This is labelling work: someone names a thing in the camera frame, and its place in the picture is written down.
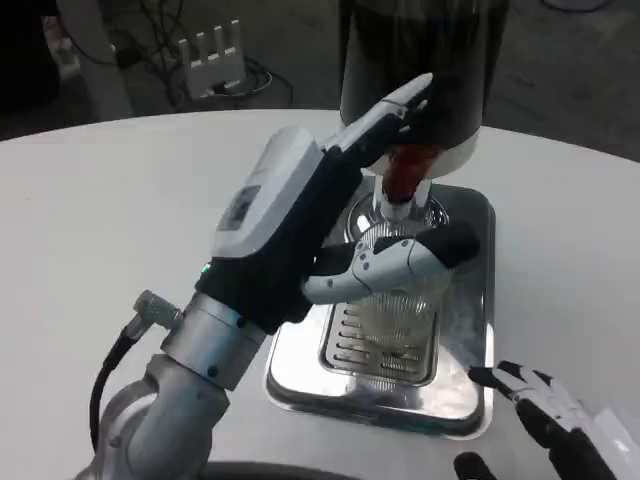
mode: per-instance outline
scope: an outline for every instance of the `black cable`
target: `black cable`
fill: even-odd
[[[568,7],[561,7],[559,5],[554,5],[553,3],[549,3],[548,0],[540,0],[540,3],[547,7],[550,8],[552,10],[556,10],[558,12],[562,12],[562,13],[593,13],[593,12],[597,12],[598,10],[601,10],[605,7],[608,7],[611,3],[613,3],[613,0],[605,0],[604,2],[602,2],[599,5],[595,5],[591,8],[587,8],[587,9],[580,9],[580,8],[568,8]]]
[[[267,68],[265,65],[263,65],[262,63],[257,61],[255,58],[252,58],[252,57],[249,57],[249,56],[245,55],[245,60],[246,60],[248,66],[253,65],[253,67],[261,70],[265,74],[269,74],[273,78],[275,78],[277,80],[280,80],[280,82],[282,82],[282,84],[289,91],[289,99],[287,101],[287,106],[288,107],[293,106],[293,92],[294,92],[294,89],[293,89],[293,85],[291,84],[291,82],[289,80],[287,80],[283,75],[280,75],[279,73],[274,72],[272,69]]]
[[[102,400],[104,386],[107,384],[111,372],[116,369],[120,361],[137,342],[137,340],[133,340],[127,336],[125,330],[126,329],[123,329],[120,332],[111,350],[109,350],[107,357],[102,362],[102,368],[100,372],[98,372],[98,376],[91,390],[91,398],[89,399],[89,430],[91,432],[91,444],[93,445],[94,452],[98,450],[98,440],[100,438],[100,400]]]

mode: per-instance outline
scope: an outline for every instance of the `robot finger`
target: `robot finger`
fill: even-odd
[[[496,368],[472,367],[469,378],[483,387],[494,388],[512,400],[514,395],[529,389],[520,376],[520,365],[502,361]]]
[[[475,452],[464,452],[453,461],[458,480],[497,480],[487,464]]]

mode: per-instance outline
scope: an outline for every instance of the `silver metal base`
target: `silver metal base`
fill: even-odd
[[[345,241],[349,211],[372,189],[373,177],[365,177],[329,242]],[[350,306],[313,307],[302,323],[285,324],[274,339],[266,387],[276,404],[456,438],[486,428],[492,392],[471,382],[466,372],[472,365],[493,365],[495,217],[487,199],[474,190],[433,185],[431,194],[451,220],[474,226],[482,249],[456,272],[430,345],[421,346],[416,356],[375,350],[359,332],[357,312],[345,315]]]

